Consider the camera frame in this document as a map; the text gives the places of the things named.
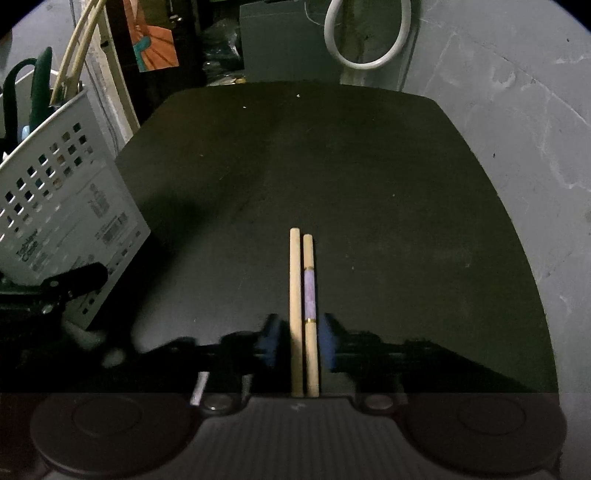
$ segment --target ribbed gray panel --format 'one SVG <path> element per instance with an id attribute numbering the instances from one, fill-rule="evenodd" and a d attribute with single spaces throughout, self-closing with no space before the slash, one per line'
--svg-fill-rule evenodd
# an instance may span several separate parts
<path id="1" fill-rule="evenodd" d="M 423 458 L 388 418 L 347 399 L 252 398 L 203 423 L 174 460 L 137 480 L 472 480 Z M 57 473 L 47 480 L 66 480 Z M 553 480 L 537 472 L 522 480 Z"/>

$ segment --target white hose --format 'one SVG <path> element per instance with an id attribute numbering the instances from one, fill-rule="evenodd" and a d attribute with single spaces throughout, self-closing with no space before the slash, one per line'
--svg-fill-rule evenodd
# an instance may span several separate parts
<path id="1" fill-rule="evenodd" d="M 398 38 L 394 42 L 394 45 L 392 45 L 392 48 L 388 50 L 382 57 L 367 63 L 355 63 L 353 61 L 347 60 L 340 54 L 339 49 L 336 46 L 335 22 L 342 3 L 343 0 L 332 0 L 330 2 L 329 9 L 326 12 L 326 19 L 324 21 L 324 42 L 326 43 L 326 48 L 328 49 L 329 53 L 336 60 L 351 69 L 373 70 L 381 67 L 382 65 L 386 65 L 402 51 L 402 48 L 404 47 L 404 44 L 408 38 L 408 32 L 410 30 L 410 0 L 400 0 L 402 6 L 402 20 L 400 22 L 400 32 L 398 33 Z"/>

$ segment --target screw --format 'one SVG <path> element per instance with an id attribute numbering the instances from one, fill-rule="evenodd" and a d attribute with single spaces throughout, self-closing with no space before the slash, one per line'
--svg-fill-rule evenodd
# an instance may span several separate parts
<path id="1" fill-rule="evenodd" d="M 388 410 L 394 402 L 387 395 L 373 394 L 365 398 L 365 406 L 370 410 Z"/>
<path id="2" fill-rule="evenodd" d="M 224 393 L 214 393 L 203 400 L 203 406 L 208 410 L 222 412 L 232 408 L 232 398 Z"/>

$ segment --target black table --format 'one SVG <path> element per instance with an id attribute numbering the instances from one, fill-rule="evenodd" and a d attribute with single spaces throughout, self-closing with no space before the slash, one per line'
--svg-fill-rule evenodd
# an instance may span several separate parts
<path id="1" fill-rule="evenodd" d="M 183 335 L 216 342 L 271 312 L 287 319 L 298 226 L 316 241 L 320 312 L 556 390 L 522 246 L 432 100 L 315 83 L 186 90 L 118 166 L 153 236 L 99 316 L 131 325 L 141 349 Z"/>

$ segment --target purple band on chopstick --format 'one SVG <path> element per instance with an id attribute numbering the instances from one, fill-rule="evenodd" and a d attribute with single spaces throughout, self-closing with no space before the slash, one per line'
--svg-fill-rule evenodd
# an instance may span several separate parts
<path id="1" fill-rule="evenodd" d="M 316 286 L 313 268 L 304 270 L 304 318 L 316 319 Z"/>

